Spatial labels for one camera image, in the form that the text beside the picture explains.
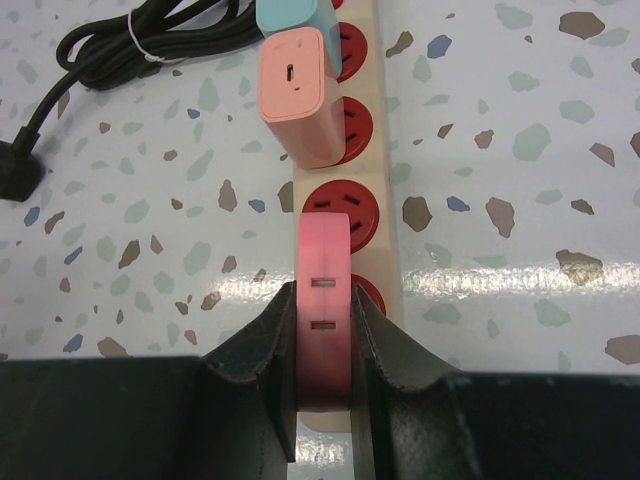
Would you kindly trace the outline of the pink square adapter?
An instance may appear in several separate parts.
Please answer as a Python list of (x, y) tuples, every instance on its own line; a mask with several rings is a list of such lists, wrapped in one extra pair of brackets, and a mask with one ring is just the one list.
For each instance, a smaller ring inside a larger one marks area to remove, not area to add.
[(344, 411), (351, 398), (351, 246), (345, 213), (302, 213), (296, 251), (296, 403)]

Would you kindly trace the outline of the salmon pink charger plug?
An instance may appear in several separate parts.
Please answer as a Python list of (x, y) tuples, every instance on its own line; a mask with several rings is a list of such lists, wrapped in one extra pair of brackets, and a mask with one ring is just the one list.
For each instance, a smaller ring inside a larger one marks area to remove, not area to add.
[(343, 158), (343, 96), (320, 30), (299, 27), (264, 41), (257, 109), (299, 168), (326, 168)]

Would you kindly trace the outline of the teal USB charger plug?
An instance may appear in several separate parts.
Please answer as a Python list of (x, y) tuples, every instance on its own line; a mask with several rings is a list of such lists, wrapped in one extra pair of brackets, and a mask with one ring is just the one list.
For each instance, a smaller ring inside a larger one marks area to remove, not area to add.
[(255, 19), (264, 37), (302, 27), (323, 35), (336, 75), (342, 73), (339, 22), (332, 0), (256, 0)]

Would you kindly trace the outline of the beige power strip red sockets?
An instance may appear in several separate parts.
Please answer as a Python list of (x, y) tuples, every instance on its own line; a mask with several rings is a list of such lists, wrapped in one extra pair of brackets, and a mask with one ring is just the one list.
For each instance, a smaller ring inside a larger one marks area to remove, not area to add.
[(330, 79), (330, 107), (343, 124), (344, 156), (335, 165), (295, 168), (294, 212), (346, 213), (352, 272), (386, 316), (403, 323), (379, 8), (336, 2), (342, 71)]

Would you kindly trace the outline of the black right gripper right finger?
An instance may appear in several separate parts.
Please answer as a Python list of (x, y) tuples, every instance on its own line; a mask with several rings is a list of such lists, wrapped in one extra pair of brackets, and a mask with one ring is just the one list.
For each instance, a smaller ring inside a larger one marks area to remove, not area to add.
[(359, 479), (635, 479), (639, 380), (464, 372), (352, 289)]

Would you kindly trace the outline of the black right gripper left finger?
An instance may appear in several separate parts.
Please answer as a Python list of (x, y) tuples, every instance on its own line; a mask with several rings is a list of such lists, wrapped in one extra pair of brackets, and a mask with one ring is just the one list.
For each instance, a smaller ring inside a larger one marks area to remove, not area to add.
[(5, 479), (283, 479), (296, 287), (203, 356), (5, 361)]

